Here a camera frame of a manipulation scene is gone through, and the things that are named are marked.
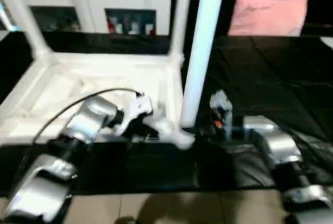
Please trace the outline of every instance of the white tray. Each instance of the white tray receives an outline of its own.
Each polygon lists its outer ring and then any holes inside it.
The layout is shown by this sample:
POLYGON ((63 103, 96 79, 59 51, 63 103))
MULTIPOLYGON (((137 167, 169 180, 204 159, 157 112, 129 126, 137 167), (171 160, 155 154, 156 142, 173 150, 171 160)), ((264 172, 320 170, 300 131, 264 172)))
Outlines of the white tray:
MULTIPOLYGON (((179 69, 167 56, 54 53, 59 63, 35 61, 0 107, 0 144, 26 144, 43 124, 70 103, 108 88, 135 89, 151 98, 154 109, 165 107, 178 122, 182 105, 179 69)), ((103 97, 126 108, 135 95, 108 92, 103 97)), ((61 115, 40 142, 56 136, 79 105, 61 115)))

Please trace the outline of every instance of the pink pillow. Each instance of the pink pillow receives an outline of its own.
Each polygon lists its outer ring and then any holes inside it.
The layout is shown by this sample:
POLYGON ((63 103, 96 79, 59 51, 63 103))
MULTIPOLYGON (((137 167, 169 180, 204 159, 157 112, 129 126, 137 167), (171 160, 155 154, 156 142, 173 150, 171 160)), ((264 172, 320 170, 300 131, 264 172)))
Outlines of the pink pillow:
POLYGON ((308 0, 236 0, 228 35, 299 36, 308 0))

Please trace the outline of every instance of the tiled floor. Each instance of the tiled floor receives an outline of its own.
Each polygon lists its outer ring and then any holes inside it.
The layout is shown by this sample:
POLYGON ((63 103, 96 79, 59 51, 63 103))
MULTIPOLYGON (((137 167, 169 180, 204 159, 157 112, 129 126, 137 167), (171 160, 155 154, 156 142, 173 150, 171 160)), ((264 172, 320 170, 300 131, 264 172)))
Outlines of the tiled floor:
POLYGON ((76 196, 65 223, 282 224, 276 191, 76 196))

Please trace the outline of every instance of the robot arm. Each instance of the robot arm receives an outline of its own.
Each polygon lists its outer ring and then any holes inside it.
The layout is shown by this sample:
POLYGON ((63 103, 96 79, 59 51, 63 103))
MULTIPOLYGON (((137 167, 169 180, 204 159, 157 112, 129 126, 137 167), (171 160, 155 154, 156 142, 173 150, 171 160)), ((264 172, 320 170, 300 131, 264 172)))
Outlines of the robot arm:
POLYGON ((40 155, 20 180, 4 211, 4 221, 57 221, 71 197, 73 180, 100 130, 109 127, 113 135, 120 136, 139 116, 143 124, 159 133, 162 142, 189 148, 194 141, 193 135, 165 117, 152 115, 152 104, 146 95, 138 95, 124 111, 100 96, 92 97, 82 104, 60 134, 47 142, 47 153, 40 155))
POLYGON ((241 132, 246 142, 259 150, 280 192, 284 209, 291 213, 287 223, 333 223, 333 197, 316 184, 305 168, 294 139, 264 116, 245 116, 232 120, 232 105, 223 91, 211 97, 211 108, 222 123, 226 141, 241 132))

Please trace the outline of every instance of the black tablecloth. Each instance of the black tablecloth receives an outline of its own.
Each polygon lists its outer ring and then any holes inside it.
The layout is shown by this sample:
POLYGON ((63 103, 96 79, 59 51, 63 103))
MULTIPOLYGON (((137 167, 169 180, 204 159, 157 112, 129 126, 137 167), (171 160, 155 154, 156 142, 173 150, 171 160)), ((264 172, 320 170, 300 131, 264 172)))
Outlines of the black tablecloth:
MULTIPOLYGON (((46 33, 55 50, 81 53, 165 54, 167 38, 102 34, 46 33)), ((13 69, 12 88, 31 62, 21 33, 0 42, 13 69)), ((189 53, 182 69, 185 84, 189 53)), ((318 183, 333 184, 333 51, 318 38, 231 38, 214 41, 197 128, 210 122, 209 98, 224 89, 235 115, 263 114, 315 138, 299 147, 318 183)), ((1 91, 2 98, 8 93, 1 91)), ((0 194, 6 195, 26 146, 0 148, 0 194)), ((37 145, 32 157, 45 150, 37 145)), ((179 151, 170 144, 95 144, 77 194, 273 188, 258 151, 240 140, 198 136, 194 147, 179 151)))

